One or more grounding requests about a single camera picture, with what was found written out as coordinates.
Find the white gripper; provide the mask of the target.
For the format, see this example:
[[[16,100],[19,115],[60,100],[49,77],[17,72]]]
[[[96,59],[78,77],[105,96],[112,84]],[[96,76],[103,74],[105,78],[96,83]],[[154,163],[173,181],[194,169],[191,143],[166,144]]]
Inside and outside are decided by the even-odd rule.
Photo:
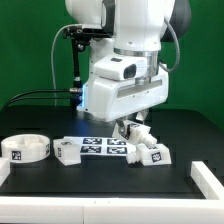
[[[124,121],[119,118],[138,112],[135,119],[144,122],[148,112],[142,110],[165,102],[167,97],[167,73],[161,73],[143,85],[137,85],[134,79],[113,81],[92,76],[86,87],[85,110],[106,122],[117,119],[118,133],[128,139]]]

